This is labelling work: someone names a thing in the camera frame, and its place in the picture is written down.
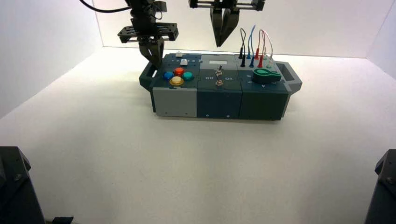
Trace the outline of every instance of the yellow button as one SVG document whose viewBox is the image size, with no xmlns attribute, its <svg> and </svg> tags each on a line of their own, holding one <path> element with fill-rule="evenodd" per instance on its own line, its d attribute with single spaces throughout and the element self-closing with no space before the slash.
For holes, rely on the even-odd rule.
<svg viewBox="0 0 396 224">
<path fill-rule="evenodd" d="M 179 77 L 179 76 L 175 76 L 172 79 L 170 79 L 169 83 L 171 85 L 176 85 L 176 86 L 177 85 L 183 85 L 184 80 L 181 77 Z"/>
</svg>

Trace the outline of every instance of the wire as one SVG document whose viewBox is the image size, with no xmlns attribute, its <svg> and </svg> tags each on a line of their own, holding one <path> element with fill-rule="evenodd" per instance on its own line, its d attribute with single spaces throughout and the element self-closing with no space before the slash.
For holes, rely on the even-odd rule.
<svg viewBox="0 0 396 224">
<path fill-rule="evenodd" d="M 161 9 L 158 7 L 158 5 L 156 5 L 156 4 L 152 4 L 153 6 L 155 6 L 157 9 L 158 9 L 158 11 L 160 11 L 161 12 L 161 17 L 160 18 L 157 18 L 157 17 L 155 17 L 154 15 L 151 15 L 152 17 L 154 17 L 155 19 L 157 19 L 157 20 L 161 20 L 162 19 L 162 11 L 161 11 Z"/>
<path fill-rule="evenodd" d="M 98 9 L 93 6 L 90 6 L 88 3 L 86 3 L 84 0 L 80 0 L 80 2 L 85 5 L 86 7 L 90 8 L 91 10 L 98 12 L 98 13 L 117 13 L 117 12 L 122 12 L 125 10 L 132 9 L 132 7 L 124 7 L 124 8 L 117 8 L 117 9 L 110 9 L 110 10 L 104 10 L 104 9 Z"/>
<path fill-rule="evenodd" d="M 245 39 L 246 39 L 246 32 L 243 28 L 240 29 L 240 37 L 242 39 L 242 46 L 243 47 L 243 55 L 246 54 L 246 49 L 245 49 Z"/>
<path fill-rule="evenodd" d="M 252 31 L 250 32 L 249 39 L 247 40 L 247 50 L 248 50 L 247 55 L 250 55 L 250 46 L 252 46 L 252 53 L 254 54 L 254 52 L 253 52 L 253 31 L 255 30 L 255 28 L 256 28 L 256 25 L 253 26 Z"/>
<path fill-rule="evenodd" d="M 273 53 L 274 53 L 274 49 L 272 48 L 271 38 L 268 36 L 268 33 L 266 31 L 264 31 L 264 33 L 268 37 L 269 44 L 271 45 L 271 56 L 269 58 L 272 59 L 272 56 L 273 56 Z"/>
<path fill-rule="evenodd" d="M 259 30 L 259 37 L 262 37 L 262 40 L 263 40 L 261 55 L 264 55 L 264 53 L 266 52 L 264 30 L 262 30 L 262 29 Z"/>
</svg>

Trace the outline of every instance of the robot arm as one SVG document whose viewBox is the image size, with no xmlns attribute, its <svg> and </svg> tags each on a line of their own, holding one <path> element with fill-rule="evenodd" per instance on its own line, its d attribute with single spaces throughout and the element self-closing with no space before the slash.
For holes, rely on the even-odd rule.
<svg viewBox="0 0 396 224">
<path fill-rule="evenodd" d="M 86 4 L 85 6 L 97 12 L 119 12 L 131 9 L 132 26 L 124 27 L 118 36 L 122 43 L 138 42 L 139 49 L 157 68 L 162 63 L 164 41 L 175 41 L 179 34 L 176 23 L 156 22 L 166 12 L 166 3 L 158 0 L 125 0 L 128 7 L 115 10 L 100 10 Z M 189 0 L 191 8 L 209 8 L 212 27 L 217 47 L 220 47 L 239 21 L 241 9 L 262 11 L 265 0 L 252 0 L 250 3 L 238 2 L 238 0 Z"/>
</svg>

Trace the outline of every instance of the blue button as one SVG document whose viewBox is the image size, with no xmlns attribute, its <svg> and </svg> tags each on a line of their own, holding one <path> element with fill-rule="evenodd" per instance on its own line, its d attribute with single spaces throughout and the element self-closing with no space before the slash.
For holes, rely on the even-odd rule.
<svg viewBox="0 0 396 224">
<path fill-rule="evenodd" d="M 165 72 L 165 73 L 163 74 L 163 78 L 164 78 L 166 81 L 169 81 L 171 78 L 173 78 L 173 72 L 171 72 L 171 71 Z"/>
<path fill-rule="evenodd" d="M 184 74 L 183 74 L 183 79 L 185 80 L 185 81 L 191 81 L 191 80 L 193 80 L 194 79 L 194 75 L 191 73 L 191 72 L 185 72 Z"/>
</svg>

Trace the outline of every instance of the white table surface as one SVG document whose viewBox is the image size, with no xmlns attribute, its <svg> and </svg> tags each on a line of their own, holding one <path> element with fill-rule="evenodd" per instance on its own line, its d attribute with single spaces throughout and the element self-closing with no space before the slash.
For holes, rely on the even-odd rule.
<svg viewBox="0 0 396 224">
<path fill-rule="evenodd" d="M 366 59 L 275 60 L 303 81 L 281 121 L 165 118 L 138 49 L 103 48 L 3 117 L 0 145 L 30 160 L 48 219 L 362 223 L 396 147 L 396 81 Z"/>
</svg>

